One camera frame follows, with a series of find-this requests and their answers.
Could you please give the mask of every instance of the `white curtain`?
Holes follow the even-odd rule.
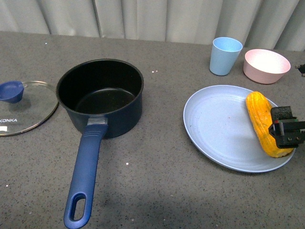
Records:
[[[305,50],[305,0],[0,0],[0,31]]]

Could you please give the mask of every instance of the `pot handle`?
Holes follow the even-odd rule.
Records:
[[[81,136],[63,221],[69,229],[79,229],[87,224],[91,216],[93,194],[101,140],[108,125],[89,124]],[[85,199],[83,215],[74,220],[77,201]]]

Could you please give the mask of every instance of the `plate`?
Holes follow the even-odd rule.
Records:
[[[209,159],[236,171],[263,173],[285,165],[295,149],[281,158],[263,151],[245,103],[250,92],[231,85],[203,88],[186,102],[183,120],[190,139]]]

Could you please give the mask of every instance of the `corn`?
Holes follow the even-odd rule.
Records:
[[[272,124],[271,104],[260,92],[252,92],[246,97],[246,105],[254,130],[263,150],[271,157],[283,157],[290,154],[293,148],[279,149],[275,139],[269,134]]]

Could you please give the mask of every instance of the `blue cup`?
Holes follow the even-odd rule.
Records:
[[[218,37],[213,41],[210,71],[215,75],[227,75],[243,48],[238,40]]]

